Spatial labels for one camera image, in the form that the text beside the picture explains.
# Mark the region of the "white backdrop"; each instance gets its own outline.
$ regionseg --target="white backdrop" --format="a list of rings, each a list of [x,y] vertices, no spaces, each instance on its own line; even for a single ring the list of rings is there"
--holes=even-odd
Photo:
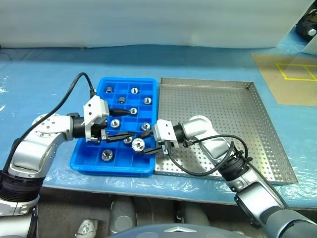
[[[274,47],[314,0],[0,0],[2,47]]]

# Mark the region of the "perforated metal tray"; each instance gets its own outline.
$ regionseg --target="perforated metal tray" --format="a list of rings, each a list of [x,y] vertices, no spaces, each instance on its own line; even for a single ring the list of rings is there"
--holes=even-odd
[[[269,181],[298,182],[254,83],[162,78],[158,118],[177,124],[194,115],[207,116],[220,134],[243,138],[254,158],[252,163]],[[238,141],[235,145],[243,149]],[[213,168],[198,145],[175,149],[174,156],[184,167],[196,172]],[[156,156],[155,173],[190,176],[161,153]],[[208,178],[222,179],[218,172]]]

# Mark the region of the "table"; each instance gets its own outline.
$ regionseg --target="table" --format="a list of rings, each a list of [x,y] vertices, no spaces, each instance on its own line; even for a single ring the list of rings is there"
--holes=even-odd
[[[298,184],[278,186],[292,207],[317,205],[317,109],[276,103],[250,53],[299,54],[305,43],[288,35],[275,49],[218,49],[184,46],[124,46],[96,49],[2,49],[0,51],[0,167],[11,144],[40,114],[62,98],[72,79],[86,72],[93,85],[105,76],[253,81],[289,156]],[[88,101],[87,82],[75,87],[60,114],[79,112]],[[233,204],[222,181],[153,175],[149,178],[88,176],[69,159],[76,140],[64,143],[44,186],[197,202]]]

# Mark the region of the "floor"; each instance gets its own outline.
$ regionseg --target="floor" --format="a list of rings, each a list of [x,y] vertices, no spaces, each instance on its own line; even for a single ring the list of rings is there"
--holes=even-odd
[[[43,187],[39,209],[39,237],[74,237],[84,219],[99,220],[97,238],[107,237],[110,205],[114,195],[88,193]],[[173,223],[173,200],[133,198],[138,225]],[[210,224],[214,227],[240,231],[253,238],[265,238],[262,229],[249,225],[244,214],[237,206],[201,204]],[[314,221],[316,211],[301,211]]]

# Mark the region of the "blue plastic tray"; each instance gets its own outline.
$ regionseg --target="blue plastic tray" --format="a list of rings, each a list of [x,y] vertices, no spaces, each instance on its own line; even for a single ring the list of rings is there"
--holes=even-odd
[[[113,88],[113,93],[106,93],[106,88]],[[138,88],[139,93],[132,94],[131,88]],[[108,117],[108,124],[114,118],[120,120],[119,128],[113,129],[110,126],[106,131],[112,135],[119,131],[136,131],[142,133],[141,125],[148,122],[154,125],[157,120],[157,82],[151,78],[102,78],[97,88],[97,95],[108,102],[109,108],[137,108],[136,115],[123,117]],[[125,97],[125,103],[119,104],[119,97]],[[145,105],[143,99],[152,98],[150,105]],[[153,138],[144,140],[146,148],[155,147]],[[105,162],[101,154],[105,149],[114,152],[114,159]],[[84,174],[91,175],[116,175],[116,176],[138,176],[146,177],[153,173],[155,166],[155,155],[137,155],[123,141],[93,143],[85,142],[85,139],[78,139],[73,155],[70,159],[70,166]]]

